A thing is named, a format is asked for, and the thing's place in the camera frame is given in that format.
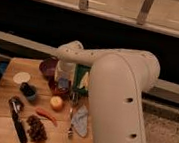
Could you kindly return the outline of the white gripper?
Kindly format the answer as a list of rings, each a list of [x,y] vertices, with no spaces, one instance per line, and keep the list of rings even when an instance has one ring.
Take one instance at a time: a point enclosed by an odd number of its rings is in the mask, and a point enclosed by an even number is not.
[[[74,68],[73,63],[67,63],[65,61],[58,61],[55,72],[55,81],[58,83],[59,90],[68,90],[71,87],[71,80],[73,79]]]

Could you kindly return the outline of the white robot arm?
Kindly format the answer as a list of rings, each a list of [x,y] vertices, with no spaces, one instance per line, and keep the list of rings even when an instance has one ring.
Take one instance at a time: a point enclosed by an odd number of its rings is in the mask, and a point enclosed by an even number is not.
[[[160,64],[149,51],[84,49],[79,41],[57,48],[66,63],[90,67],[88,98],[94,143],[146,143],[142,95],[155,85]]]

